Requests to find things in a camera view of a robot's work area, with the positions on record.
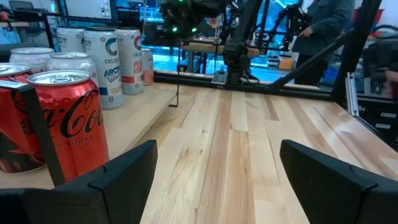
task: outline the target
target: beverage can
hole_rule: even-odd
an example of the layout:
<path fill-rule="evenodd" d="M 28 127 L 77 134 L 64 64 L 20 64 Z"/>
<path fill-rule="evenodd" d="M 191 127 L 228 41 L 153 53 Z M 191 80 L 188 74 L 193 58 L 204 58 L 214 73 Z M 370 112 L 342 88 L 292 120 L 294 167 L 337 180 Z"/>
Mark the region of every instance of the beverage can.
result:
<path fill-rule="evenodd" d="M 136 95 L 144 91 L 141 33 L 138 29 L 118 28 L 120 72 L 123 93 Z"/>
<path fill-rule="evenodd" d="M 144 70 L 144 85 L 154 82 L 154 56 L 150 49 L 142 50 L 142 68 Z"/>
<path fill-rule="evenodd" d="M 59 70 L 31 75 L 28 81 L 39 96 L 65 180 L 107 162 L 100 93 L 90 74 Z"/>
<path fill-rule="evenodd" d="M 119 72 L 118 40 L 113 29 L 87 29 L 86 51 L 97 66 L 98 87 L 104 109 L 114 109 L 124 103 Z"/>
<path fill-rule="evenodd" d="M 86 52 L 82 27 L 58 27 L 57 37 L 62 52 Z"/>
<path fill-rule="evenodd" d="M 27 47 L 12 49 L 10 62 L 11 63 L 26 63 L 32 66 L 32 73 L 46 72 L 47 62 L 50 54 L 54 53 L 54 49 L 44 47 Z"/>
<path fill-rule="evenodd" d="M 91 79 L 98 86 L 97 68 L 93 59 L 87 53 L 61 52 L 50 54 L 48 71 L 54 70 L 80 70 L 88 72 Z"/>
<path fill-rule="evenodd" d="M 45 165 L 20 92 L 4 88 L 27 83 L 29 75 L 30 65 L 0 63 L 0 170 L 7 173 Z"/>

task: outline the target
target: white energy drink can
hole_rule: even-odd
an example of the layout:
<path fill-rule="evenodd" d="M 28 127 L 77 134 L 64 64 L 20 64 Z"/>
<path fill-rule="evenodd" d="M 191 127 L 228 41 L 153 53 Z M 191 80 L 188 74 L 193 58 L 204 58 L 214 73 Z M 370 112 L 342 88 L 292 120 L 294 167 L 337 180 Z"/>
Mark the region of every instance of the white energy drink can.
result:
<path fill-rule="evenodd" d="M 85 31 L 86 52 L 97 66 L 98 87 L 104 109 L 124 103 L 119 72 L 118 40 L 113 29 L 92 28 Z"/>
<path fill-rule="evenodd" d="M 58 27 L 57 37 L 62 52 L 86 52 L 82 27 Z"/>
<path fill-rule="evenodd" d="M 123 93 L 136 95 L 144 91 L 141 33 L 138 29 L 118 28 L 120 71 Z"/>
<path fill-rule="evenodd" d="M 87 53 L 60 52 L 50 54 L 48 71 L 79 70 L 88 72 L 91 79 L 98 86 L 97 68 L 93 59 Z"/>
<path fill-rule="evenodd" d="M 154 82 L 154 56 L 150 49 L 142 50 L 142 69 L 144 70 L 144 85 Z"/>
<path fill-rule="evenodd" d="M 52 53 L 54 53 L 54 49 L 44 47 L 12 49 L 9 61 L 11 63 L 26 63 L 32 66 L 30 70 L 32 73 L 46 72 L 47 62 Z"/>

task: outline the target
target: metal rod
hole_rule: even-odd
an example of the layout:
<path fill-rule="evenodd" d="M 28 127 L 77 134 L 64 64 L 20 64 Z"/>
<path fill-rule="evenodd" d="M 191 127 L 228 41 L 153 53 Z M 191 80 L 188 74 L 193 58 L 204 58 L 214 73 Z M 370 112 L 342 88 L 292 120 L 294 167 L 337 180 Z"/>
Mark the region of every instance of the metal rod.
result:
<path fill-rule="evenodd" d="M 325 47 L 321 52 L 314 55 L 312 58 L 304 62 L 301 66 L 296 68 L 294 71 L 287 74 L 285 77 L 279 78 L 274 83 L 268 85 L 268 88 L 272 89 L 279 89 L 280 87 L 284 86 L 294 78 L 297 78 L 301 75 L 305 75 L 304 73 L 311 69 L 315 64 L 323 60 L 325 57 L 329 56 L 343 44 L 347 43 L 351 38 L 354 36 L 355 29 L 349 31 L 339 39 L 335 40 L 329 46 Z"/>
<path fill-rule="evenodd" d="M 262 11 L 262 18 L 261 18 L 259 43 L 257 44 L 258 47 L 262 47 L 262 39 L 264 38 L 264 30 L 266 28 L 269 3 L 270 3 L 270 0 L 266 0 L 264 3 L 264 10 Z"/>

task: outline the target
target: coca-cola zero sugar can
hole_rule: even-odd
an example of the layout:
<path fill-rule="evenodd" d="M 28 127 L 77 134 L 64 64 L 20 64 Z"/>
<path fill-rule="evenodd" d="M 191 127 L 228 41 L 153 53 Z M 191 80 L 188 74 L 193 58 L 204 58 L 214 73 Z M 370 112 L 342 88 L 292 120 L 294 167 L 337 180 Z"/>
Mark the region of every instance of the coca-cola zero sugar can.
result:
<path fill-rule="evenodd" d="M 123 93 L 136 95 L 144 91 L 141 33 L 139 29 L 118 28 L 120 72 Z"/>
<path fill-rule="evenodd" d="M 88 72 L 59 70 L 31 75 L 65 180 L 108 161 L 100 93 Z"/>
<path fill-rule="evenodd" d="M 0 63 L 0 86 L 26 83 L 30 65 Z M 18 91 L 0 87 L 0 170 L 25 172 L 45 165 Z"/>
<path fill-rule="evenodd" d="M 54 49 L 44 47 L 28 47 L 12 49 L 10 62 L 11 63 L 26 63 L 32 66 L 32 73 L 46 72 L 47 62 L 50 54 L 54 53 Z"/>

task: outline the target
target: celsius logo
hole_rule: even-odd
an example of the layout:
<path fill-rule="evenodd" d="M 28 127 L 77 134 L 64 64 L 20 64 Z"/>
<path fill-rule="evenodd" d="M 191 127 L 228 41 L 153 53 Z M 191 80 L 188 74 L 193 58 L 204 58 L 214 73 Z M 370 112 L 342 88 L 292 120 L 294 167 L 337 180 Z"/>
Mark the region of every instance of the celsius logo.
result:
<path fill-rule="evenodd" d="M 106 43 L 105 43 L 105 50 L 110 56 L 117 56 L 118 51 L 117 50 L 111 50 L 111 44 L 115 43 L 117 41 L 116 38 L 110 38 Z"/>
<path fill-rule="evenodd" d="M 138 35 L 135 39 L 134 39 L 134 46 L 136 46 L 137 50 L 141 50 L 141 36 Z"/>
<path fill-rule="evenodd" d="M 91 40 L 86 40 L 86 39 L 82 39 L 82 40 L 85 40 L 85 43 L 86 43 L 86 46 L 87 47 L 91 47 L 92 45 L 93 45 L 93 43 L 91 42 Z"/>
<path fill-rule="evenodd" d="M 60 44 L 66 44 L 68 42 L 68 39 L 66 37 L 58 37 L 58 42 Z"/>

